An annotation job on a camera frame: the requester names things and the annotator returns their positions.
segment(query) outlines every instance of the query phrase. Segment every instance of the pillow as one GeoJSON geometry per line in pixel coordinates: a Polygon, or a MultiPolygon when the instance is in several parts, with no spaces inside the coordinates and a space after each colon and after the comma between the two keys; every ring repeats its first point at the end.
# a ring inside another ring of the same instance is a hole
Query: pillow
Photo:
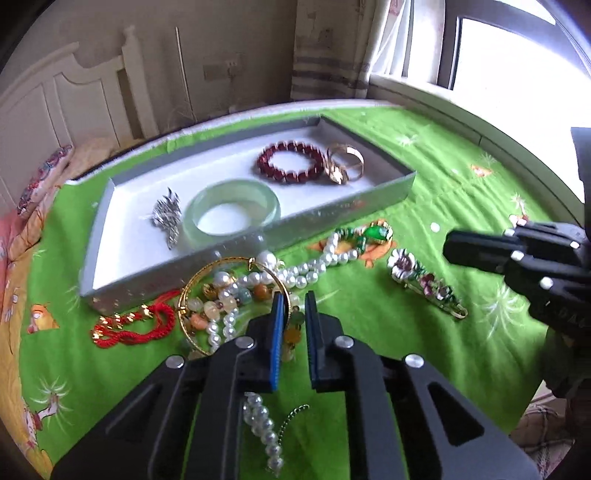
{"type": "Polygon", "coordinates": [[[73,151],[74,147],[71,145],[60,147],[37,169],[18,201],[17,214],[22,220],[27,220],[31,216],[47,190],[56,183],[70,162],[73,151]]]}

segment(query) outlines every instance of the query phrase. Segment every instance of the chain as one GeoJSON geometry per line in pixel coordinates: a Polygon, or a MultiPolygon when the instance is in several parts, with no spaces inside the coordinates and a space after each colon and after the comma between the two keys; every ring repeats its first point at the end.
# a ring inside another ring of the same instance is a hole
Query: chain
{"type": "Polygon", "coordinates": [[[277,443],[279,445],[281,445],[281,442],[283,441],[283,434],[285,433],[285,429],[290,424],[290,422],[294,419],[294,417],[299,412],[304,411],[304,410],[308,410],[308,408],[310,408],[310,406],[307,403],[304,403],[303,405],[300,405],[299,407],[294,408],[290,412],[290,414],[287,416],[287,418],[281,424],[281,427],[279,427],[279,432],[277,433],[277,443]]]}

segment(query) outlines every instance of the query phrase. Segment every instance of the bed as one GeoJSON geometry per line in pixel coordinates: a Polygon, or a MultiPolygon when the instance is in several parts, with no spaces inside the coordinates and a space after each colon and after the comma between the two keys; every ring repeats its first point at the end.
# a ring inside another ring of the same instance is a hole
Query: bed
{"type": "Polygon", "coordinates": [[[135,27],[124,33],[121,55],[86,69],[72,43],[0,95],[0,214],[18,203],[31,173],[58,147],[108,138],[119,150],[158,135],[135,27]]]}
{"type": "MultiPolygon", "coordinates": [[[[453,228],[499,232],[524,216],[550,220],[537,198],[541,193],[477,145],[407,109],[369,100],[301,102],[165,135],[61,188],[44,218],[40,242],[8,268],[0,322],[0,384],[9,386],[0,393],[0,418],[43,477],[160,362],[172,353],[188,353],[178,328],[145,345],[99,349],[92,342],[89,331],[98,314],[80,301],[77,286],[108,178],[184,145],[311,111],[346,125],[417,171],[407,200],[352,226],[386,219],[395,243],[453,285],[470,313],[456,322],[400,289],[386,266],[388,252],[329,271],[314,286],[319,309],[339,317],[346,333],[377,353],[394,358],[420,353],[506,432],[517,424],[540,384],[545,327],[528,317],[526,302],[501,278],[451,266],[441,248],[453,228]],[[43,328],[31,327],[41,325],[39,318],[43,328]]],[[[325,237],[277,254],[287,264],[298,264],[311,258],[325,237]]],[[[266,395],[265,403],[276,423],[299,405],[310,405],[285,435],[282,478],[347,478],[345,402],[339,394],[314,395],[304,342],[296,361],[283,366],[278,394],[266,395]]],[[[262,478],[265,453],[248,429],[244,435],[241,478],[262,478]]],[[[117,455],[124,461],[125,452],[117,455]]]]}

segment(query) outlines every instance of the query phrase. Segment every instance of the window frame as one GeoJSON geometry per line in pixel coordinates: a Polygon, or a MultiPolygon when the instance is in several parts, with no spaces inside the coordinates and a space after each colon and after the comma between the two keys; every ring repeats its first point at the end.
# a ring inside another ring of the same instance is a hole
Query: window frame
{"type": "Polygon", "coordinates": [[[462,42],[462,21],[474,20],[520,35],[558,54],[589,75],[570,35],[529,12],[496,0],[446,0],[437,84],[453,90],[462,42]]]}

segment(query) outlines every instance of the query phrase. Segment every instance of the white bed headboard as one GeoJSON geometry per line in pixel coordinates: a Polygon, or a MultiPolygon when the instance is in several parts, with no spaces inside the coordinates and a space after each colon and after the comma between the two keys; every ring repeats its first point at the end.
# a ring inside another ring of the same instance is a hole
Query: white bed headboard
{"type": "Polygon", "coordinates": [[[0,96],[0,213],[59,146],[109,137],[126,148],[158,135],[135,27],[125,29],[122,54],[95,67],[78,64],[78,46],[33,64],[0,96]],[[127,105],[122,87],[131,91],[127,105]]]}

